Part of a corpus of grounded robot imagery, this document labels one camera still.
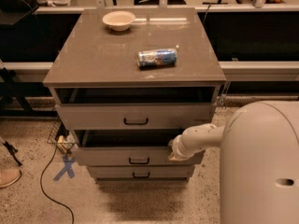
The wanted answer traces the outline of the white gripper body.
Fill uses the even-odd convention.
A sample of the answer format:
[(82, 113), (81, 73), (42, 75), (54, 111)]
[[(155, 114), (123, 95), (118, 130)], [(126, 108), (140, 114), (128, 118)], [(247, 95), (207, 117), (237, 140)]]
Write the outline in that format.
[(180, 134), (174, 139), (172, 153), (183, 160), (191, 158), (196, 151), (196, 138), (194, 134)]

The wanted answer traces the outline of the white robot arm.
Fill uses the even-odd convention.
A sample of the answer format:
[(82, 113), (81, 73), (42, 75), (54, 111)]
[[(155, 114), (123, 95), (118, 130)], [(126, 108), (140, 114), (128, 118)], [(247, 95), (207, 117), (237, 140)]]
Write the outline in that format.
[(299, 102), (261, 101), (224, 126), (192, 126), (169, 142), (171, 161), (221, 150), (221, 224), (299, 224)]

